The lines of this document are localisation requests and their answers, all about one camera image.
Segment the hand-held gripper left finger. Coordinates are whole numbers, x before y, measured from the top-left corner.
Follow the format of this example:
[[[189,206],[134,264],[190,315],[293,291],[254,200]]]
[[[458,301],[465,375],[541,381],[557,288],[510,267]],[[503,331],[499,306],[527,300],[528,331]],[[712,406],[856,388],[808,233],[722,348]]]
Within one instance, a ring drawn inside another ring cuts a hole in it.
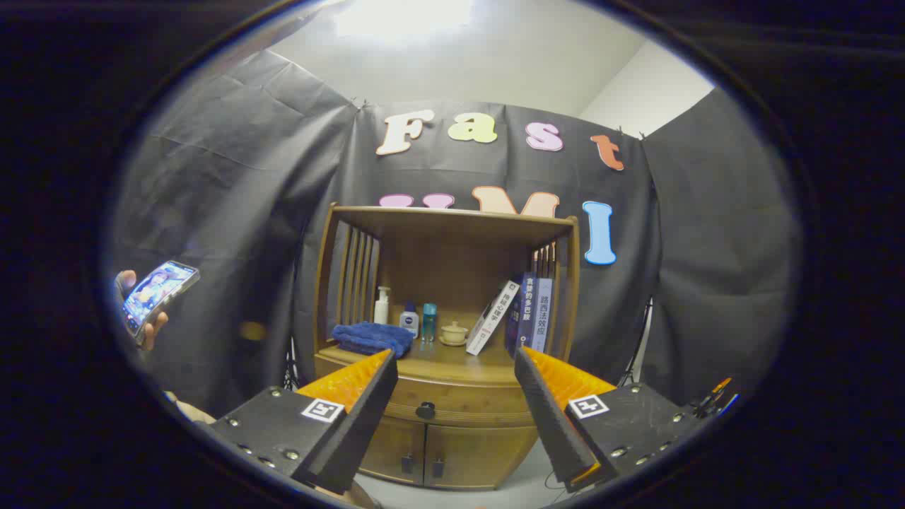
[[[268,387],[211,431],[264,469],[342,493],[352,486],[397,381],[394,351],[379,351],[298,390]]]

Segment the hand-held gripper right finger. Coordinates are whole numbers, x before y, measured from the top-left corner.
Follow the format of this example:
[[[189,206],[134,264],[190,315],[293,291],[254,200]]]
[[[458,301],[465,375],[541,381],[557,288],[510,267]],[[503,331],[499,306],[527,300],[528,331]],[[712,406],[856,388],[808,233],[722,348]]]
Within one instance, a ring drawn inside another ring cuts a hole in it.
[[[515,374],[553,468],[569,493],[630,476],[688,441],[702,425],[652,387],[615,387],[525,346]]]

